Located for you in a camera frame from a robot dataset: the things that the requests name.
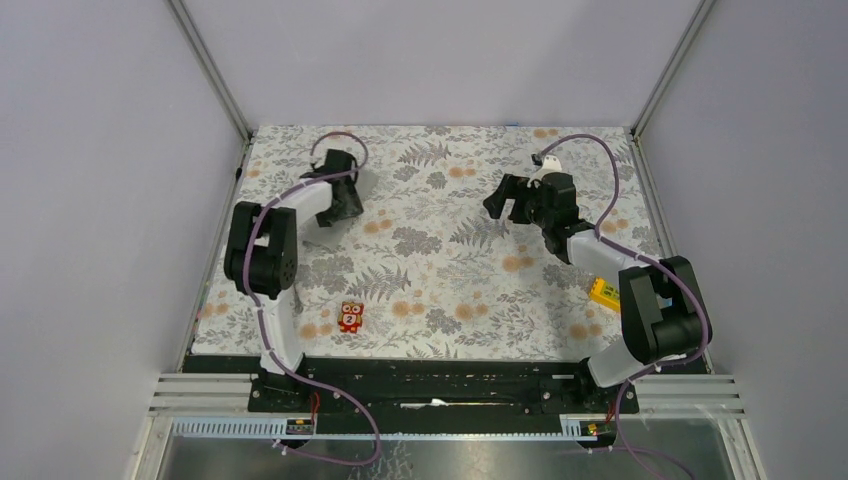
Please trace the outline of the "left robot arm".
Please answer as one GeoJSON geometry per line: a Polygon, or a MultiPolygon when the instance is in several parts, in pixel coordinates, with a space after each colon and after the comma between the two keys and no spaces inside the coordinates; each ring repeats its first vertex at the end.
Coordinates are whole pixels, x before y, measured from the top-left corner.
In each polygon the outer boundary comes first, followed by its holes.
{"type": "Polygon", "coordinates": [[[294,332],[294,283],[299,266],[298,231],[314,221],[321,228],[363,212],[356,190],[365,158],[329,149],[296,183],[266,204],[241,201],[233,207],[224,273],[254,306],[261,344],[260,365],[279,375],[272,398],[288,411],[309,401],[310,388],[350,400],[338,387],[310,379],[298,368],[305,358],[294,332]]]}

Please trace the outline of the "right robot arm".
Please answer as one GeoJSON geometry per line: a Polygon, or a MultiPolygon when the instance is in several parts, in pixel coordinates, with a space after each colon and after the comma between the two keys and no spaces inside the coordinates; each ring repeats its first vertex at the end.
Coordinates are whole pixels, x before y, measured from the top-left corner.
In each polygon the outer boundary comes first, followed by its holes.
{"type": "Polygon", "coordinates": [[[619,293],[621,336],[581,360],[565,393],[583,410],[597,412],[613,390],[657,368],[700,358],[712,329],[694,270],[682,256],[655,259],[603,236],[585,220],[570,175],[502,178],[483,206],[493,219],[506,202],[509,219],[537,226],[546,249],[559,260],[602,278],[619,293]]]}

